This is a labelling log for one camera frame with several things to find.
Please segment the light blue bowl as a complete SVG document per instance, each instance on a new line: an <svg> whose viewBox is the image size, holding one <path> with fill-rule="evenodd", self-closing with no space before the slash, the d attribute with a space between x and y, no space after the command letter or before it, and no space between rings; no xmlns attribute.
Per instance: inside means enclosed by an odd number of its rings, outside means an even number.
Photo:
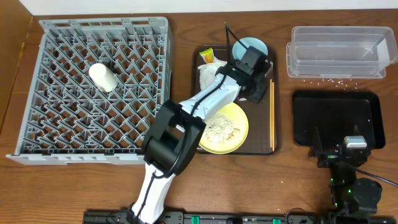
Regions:
<svg viewBox="0 0 398 224"><path fill-rule="evenodd" d="M246 53L246 47L254 47L265 55L268 55L269 52L266 44L263 41L255 37L244 37L233 45L232 52L234 59L241 60L243 55Z"/></svg>

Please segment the white cup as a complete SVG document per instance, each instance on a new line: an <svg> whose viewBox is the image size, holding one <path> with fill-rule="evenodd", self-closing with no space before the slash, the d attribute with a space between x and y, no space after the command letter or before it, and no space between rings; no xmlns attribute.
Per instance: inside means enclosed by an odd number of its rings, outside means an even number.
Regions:
<svg viewBox="0 0 398 224"><path fill-rule="evenodd" d="M117 86L117 81L114 78L114 73L102 63L93 64L90 67L88 73L94 84L101 91L111 92Z"/></svg>

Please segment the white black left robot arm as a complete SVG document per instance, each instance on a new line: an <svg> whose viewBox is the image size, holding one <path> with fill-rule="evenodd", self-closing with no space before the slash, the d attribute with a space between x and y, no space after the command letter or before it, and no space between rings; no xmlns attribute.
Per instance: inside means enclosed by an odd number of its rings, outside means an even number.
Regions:
<svg viewBox="0 0 398 224"><path fill-rule="evenodd" d="M147 130L142 149L146 174L139 198L129 209L130 223L155 223L173 178L189 165L205 121L237 97L258 103L266 92L267 55L250 46L241 59L229 58L213 82L180 103L165 101Z"/></svg>

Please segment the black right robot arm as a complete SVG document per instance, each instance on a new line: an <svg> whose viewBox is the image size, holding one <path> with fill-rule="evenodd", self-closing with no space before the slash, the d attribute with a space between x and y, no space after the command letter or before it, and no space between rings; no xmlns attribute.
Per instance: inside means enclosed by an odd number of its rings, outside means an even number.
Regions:
<svg viewBox="0 0 398 224"><path fill-rule="evenodd" d="M370 223L377 213L382 186L369 178L358 178L358 167L368 161L371 149L363 136L346 136L341 144L323 147L317 128L309 157L317 158L319 168L330 170L331 201L335 210L328 212L323 223Z"/></svg>

